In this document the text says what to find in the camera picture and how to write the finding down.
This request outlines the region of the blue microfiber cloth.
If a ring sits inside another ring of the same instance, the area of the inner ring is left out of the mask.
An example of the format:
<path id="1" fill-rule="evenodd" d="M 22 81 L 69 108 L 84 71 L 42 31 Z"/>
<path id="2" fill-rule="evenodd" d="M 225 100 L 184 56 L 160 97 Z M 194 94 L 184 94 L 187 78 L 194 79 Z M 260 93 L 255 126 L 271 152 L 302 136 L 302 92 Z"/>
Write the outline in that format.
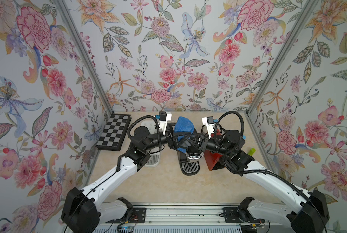
<path id="1" fill-rule="evenodd" d="M 179 133 L 179 132 L 190 132 L 193 133 L 195 130 L 195 127 L 193 123 L 188 119 L 183 116 L 180 116 L 175 124 L 174 127 L 174 132 Z M 185 153 L 186 148 L 189 146 L 189 143 L 182 143 L 180 147 L 177 149 L 178 151 Z"/>

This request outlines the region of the black coffee machine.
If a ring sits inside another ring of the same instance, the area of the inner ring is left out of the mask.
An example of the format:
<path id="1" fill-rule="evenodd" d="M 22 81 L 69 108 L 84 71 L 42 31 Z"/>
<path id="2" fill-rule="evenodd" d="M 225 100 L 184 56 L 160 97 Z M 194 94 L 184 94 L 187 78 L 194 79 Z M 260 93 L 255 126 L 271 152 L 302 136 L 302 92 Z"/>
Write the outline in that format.
<path id="1" fill-rule="evenodd" d="M 177 152 L 177 158 L 181 172 L 186 176 L 196 175 L 200 171 L 200 165 L 198 161 L 190 162 L 186 156 L 186 150 L 179 148 Z"/>

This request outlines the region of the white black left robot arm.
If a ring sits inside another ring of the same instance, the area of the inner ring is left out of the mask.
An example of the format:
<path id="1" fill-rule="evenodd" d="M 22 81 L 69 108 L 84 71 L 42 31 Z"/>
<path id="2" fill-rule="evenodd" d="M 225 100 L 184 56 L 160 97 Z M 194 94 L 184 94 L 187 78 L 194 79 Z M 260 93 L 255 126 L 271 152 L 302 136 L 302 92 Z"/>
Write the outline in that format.
<path id="1" fill-rule="evenodd" d="M 183 132 L 156 131 L 151 134 L 145 126 L 138 127 L 130 138 L 128 150 L 120 155 L 117 165 L 97 181 L 78 189 L 71 189 L 61 214 L 66 227 L 74 233 L 92 233 L 99 224 L 112 220 L 128 222 L 133 205 L 125 198 L 105 203 L 105 199 L 126 179 L 136 174 L 150 159 L 150 151 L 164 145 L 179 147 Z"/>

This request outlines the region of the red coffee machine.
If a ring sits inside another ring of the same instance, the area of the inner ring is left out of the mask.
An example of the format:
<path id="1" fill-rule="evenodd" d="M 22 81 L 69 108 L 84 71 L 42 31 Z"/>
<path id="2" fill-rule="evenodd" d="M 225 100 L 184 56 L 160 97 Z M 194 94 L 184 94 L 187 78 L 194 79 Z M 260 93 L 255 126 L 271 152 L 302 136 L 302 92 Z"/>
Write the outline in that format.
<path id="1" fill-rule="evenodd" d="M 204 158 L 207 164 L 207 167 L 210 171 L 224 169 L 225 166 L 220 162 L 220 159 L 223 156 L 219 153 L 206 150 L 204 153 Z"/>

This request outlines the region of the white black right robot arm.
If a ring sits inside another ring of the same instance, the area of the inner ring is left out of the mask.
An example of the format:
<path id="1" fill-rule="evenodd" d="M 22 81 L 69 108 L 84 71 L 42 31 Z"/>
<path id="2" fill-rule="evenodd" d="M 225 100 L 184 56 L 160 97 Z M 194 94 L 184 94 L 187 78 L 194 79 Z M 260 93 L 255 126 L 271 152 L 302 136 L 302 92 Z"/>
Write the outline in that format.
<path id="1" fill-rule="evenodd" d="M 282 203 L 263 203 L 247 197 L 238 206 L 239 217 L 248 222 L 263 219 L 291 227 L 296 233 L 326 233 L 330 219 L 326 197 L 318 190 L 308 191 L 268 170 L 245 153 L 243 132 L 196 133 L 192 145 L 198 151 L 221 155 L 220 161 L 232 174 L 249 179 L 277 197 Z"/>

